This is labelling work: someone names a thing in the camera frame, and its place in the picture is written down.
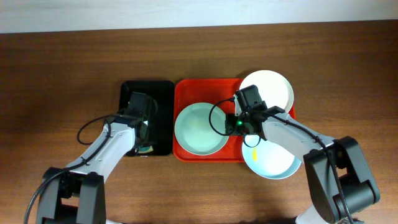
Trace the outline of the green and yellow sponge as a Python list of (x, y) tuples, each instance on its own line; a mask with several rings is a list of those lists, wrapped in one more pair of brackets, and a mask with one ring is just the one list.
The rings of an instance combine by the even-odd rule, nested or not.
[(153, 147), (152, 146), (148, 146), (148, 147), (140, 147), (138, 150), (139, 154), (146, 154), (146, 153), (150, 153), (153, 151)]

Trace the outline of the pale green plate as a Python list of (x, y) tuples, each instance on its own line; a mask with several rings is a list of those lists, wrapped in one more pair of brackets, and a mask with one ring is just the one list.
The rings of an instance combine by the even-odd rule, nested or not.
[(228, 142), (226, 115), (210, 103), (194, 103), (184, 108), (175, 121), (174, 133), (180, 146), (190, 154), (207, 156), (218, 152)]

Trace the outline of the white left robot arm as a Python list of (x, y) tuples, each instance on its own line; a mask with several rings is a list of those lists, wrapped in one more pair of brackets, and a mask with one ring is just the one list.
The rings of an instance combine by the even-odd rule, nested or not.
[(64, 168), (49, 168), (29, 206), (38, 201), (37, 223), (107, 224), (104, 185), (113, 169), (131, 152), (153, 144), (150, 115), (128, 111), (104, 116), (96, 140)]

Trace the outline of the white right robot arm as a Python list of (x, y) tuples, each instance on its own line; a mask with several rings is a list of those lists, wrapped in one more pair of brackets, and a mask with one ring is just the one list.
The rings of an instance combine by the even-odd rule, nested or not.
[(305, 166), (312, 205), (276, 223), (356, 223), (352, 215), (378, 203), (380, 191), (357, 140), (322, 135), (277, 106), (226, 115), (226, 132), (255, 134), (293, 154)]

